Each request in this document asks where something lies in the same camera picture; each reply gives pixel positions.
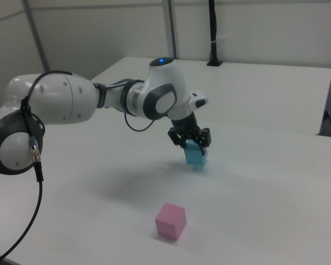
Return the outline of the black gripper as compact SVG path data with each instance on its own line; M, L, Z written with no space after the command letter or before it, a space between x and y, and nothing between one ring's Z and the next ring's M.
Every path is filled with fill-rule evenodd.
M179 120L171 120L172 128L168 130L168 136L175 146L185 148L186 140L191 139L197 143L202 155L207 154L207 148L211 144L209 128L199 128L195 113Z

